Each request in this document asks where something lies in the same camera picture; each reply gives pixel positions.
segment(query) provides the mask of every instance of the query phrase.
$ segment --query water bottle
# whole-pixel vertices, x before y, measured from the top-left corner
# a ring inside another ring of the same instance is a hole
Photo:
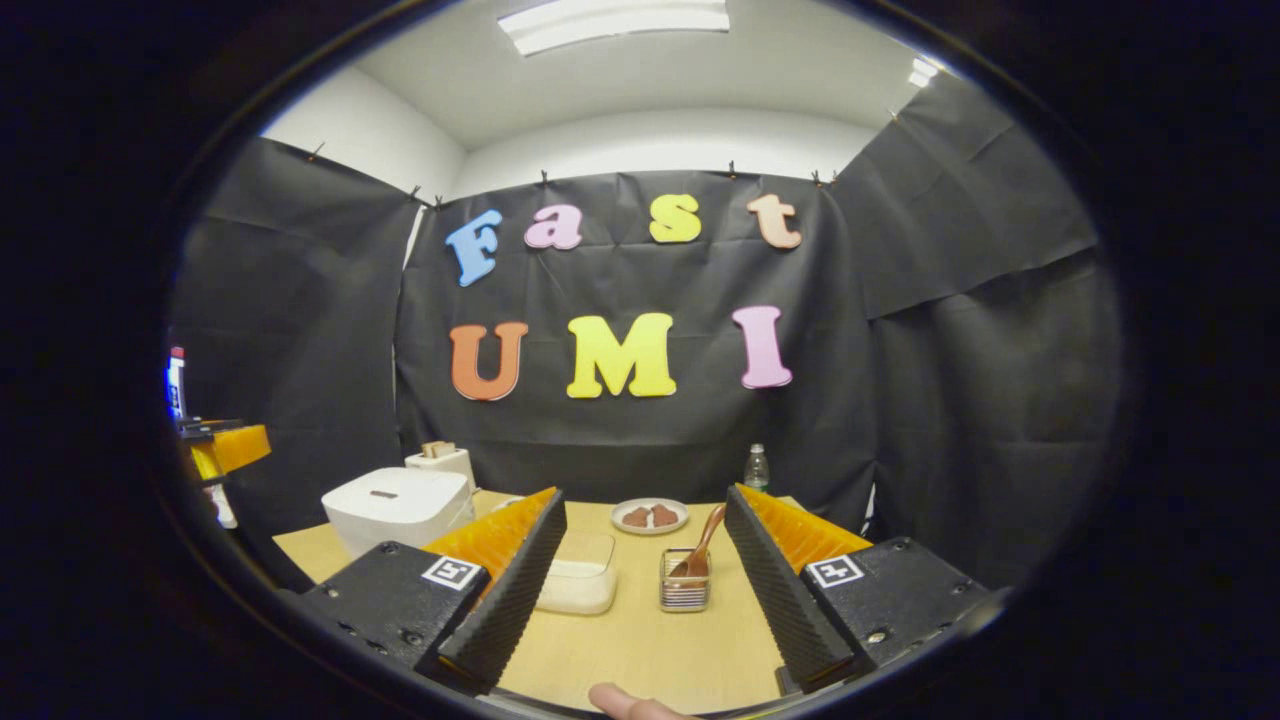
[[[751,446],[751,455],[746,459],[746,470],[742,471],[742,484],[760,492],[769,492],[769,462],[764,459],[764,446],[755,443]]]

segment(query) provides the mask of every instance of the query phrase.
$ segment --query pink letter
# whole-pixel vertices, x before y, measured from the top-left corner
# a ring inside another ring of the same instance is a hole
[[[791,370],[782,366],[778,356],[778,334],[774,323],[782,310],[772,305],[753,305],[733,311],[733,322],[742,328],[746,340],[746,374],[742,387],[782,387],[791,382]]]
[[[582,236],[577,234],[579,225],[582,224],[582,211],[572,205],[548,205],[534,214],[534,223],[525,231],[525,245],[530,247],[548,247],[554,245],[558,250],[577,247]]]

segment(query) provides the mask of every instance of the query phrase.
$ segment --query blue letter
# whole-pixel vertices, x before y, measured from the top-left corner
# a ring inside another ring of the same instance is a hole
[[[444,238],[444,245],[452,245],[458,255],[458,265],[462,265],[462,277],[458,284],[467,287],[477,279],[493,272],[498,264],[493,258],[485,258],[485,251],[498,250],[498,236],[493,228],[502,223],[502,213],[485,210],[483,215],[449,233]]]

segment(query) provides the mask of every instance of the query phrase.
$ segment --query brown spoon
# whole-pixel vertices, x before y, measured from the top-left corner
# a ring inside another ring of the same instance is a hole
[[[698,543],[698,547],[689,553],[689,557],[680,561],[676,569],[671,571],[672,578],[705,578],[707,577],[707,547],[712,543],[712,536],[716,534],[716,528],[719,527],[719,521],[724,519],[724,505],[717,505],[712,509],[712,514],[707,516],[707,525],[703,527],[703,542]]]

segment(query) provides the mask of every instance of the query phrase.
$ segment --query black curtain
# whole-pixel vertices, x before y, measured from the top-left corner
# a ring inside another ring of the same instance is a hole
[[[691,242],[654,242],[649,205],[667,193],[699,204]],[[792,250],[760,236],[746,204],[776,193],[796,209]],[[534,249],[525,229],[544,206],[584,214],[571,250]],[[486,210],[502,214],[492,273],[460,287],[445,237]],[[742,332],[731,319],[749,305],[782,311],[777,337],[794,380],[748,389]],[[621,342],[643,313],[666,313],[668,397],[575,400],[580,315],[604,316]],[[494,402],[462,397],[451,382],[449,331],[489,329],[480,374],[498,369],[494,325],[529,325],[515,391]],[[611,174],[488,192],[429,211],[403,275],[397,327],[402,451],[425,439],[472,454],[483,487],[527,493],[554,484],[571,500],[628,497],[716,501],[740,482],[753,442],[763,442],[772,492],[856,527],[870,489],[874,407],[869,328],[854,272],[852,245],[829,190],[768,176],[705,172]]]
[[[259,138],[192,228],[172,311],[188,411],[264,423],[271,443],[228,487],[246,530],[324,523],[321,495],[402,464],[392,341],[417,209],[385,183]]]
[[[1019,126],[942,73],[835,192],[870,323],[881,532],[1015,583],[1094,489],[1121,401],[1088,215]]]

